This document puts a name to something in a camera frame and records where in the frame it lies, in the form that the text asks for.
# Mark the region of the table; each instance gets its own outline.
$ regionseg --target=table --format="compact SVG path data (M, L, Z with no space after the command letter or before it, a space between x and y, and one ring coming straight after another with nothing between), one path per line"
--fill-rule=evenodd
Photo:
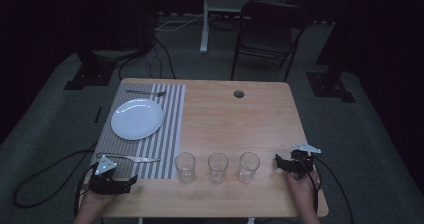
M200 53L208 52L209 40L209 11L217 12L240 12L242 6L250 0L203 0L203 28L200 42ZM269 2L282 2L286 0L265 0Z
M290 217L297 216L288 187L276 171L276 153L288 153L306 137L290 87L277 82L124 79L122 83L185 85L180 152L196 157L196 179L139 179L119 196L104 217ZM234 91L245 96L236 98ZM261 165L250 183L235 177L243 152ZM209 155L222 152L230 163L226 179L207 177ZM328 214L322 191L318 215Z

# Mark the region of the drinking glass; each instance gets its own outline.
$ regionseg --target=drinking glass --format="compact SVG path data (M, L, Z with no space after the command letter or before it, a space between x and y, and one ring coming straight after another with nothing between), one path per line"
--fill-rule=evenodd
M178 180L181 183L190 183L194 180L194 168L196 158L191 153L183 152L175 158L175 167L177 169Z
M239 181L248 183L253 180L260 165L259 157L253 152L245 152L240 157L239 168L236 172Z
M222 153L214 153L209 156L209 181L221 183L225 179L225 172L228 167L228 158Z

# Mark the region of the black chair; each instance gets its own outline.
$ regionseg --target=black chair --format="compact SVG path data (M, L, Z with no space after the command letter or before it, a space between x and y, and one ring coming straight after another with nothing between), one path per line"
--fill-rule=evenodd
M299 6L259 0L247 2L241 9L231 80L239 54L282 59L279 68L291 55L283 79L286 82L306 26L307 18Z

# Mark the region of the metal base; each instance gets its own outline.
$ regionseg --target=metal base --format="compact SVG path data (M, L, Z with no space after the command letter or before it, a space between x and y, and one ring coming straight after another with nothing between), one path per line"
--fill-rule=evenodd
M325 73L307 72L306 75L308 76L309 84L316 97L340 98L346 103L356 103L352 93L346 91L340 80L337 81L334 87L326 87L322 81Z
M82 90L84 86L107 86L115 69L115 62L100 63L100 68L95 75L87 76L84 66L81 65L72 81L68 81L64 90Z

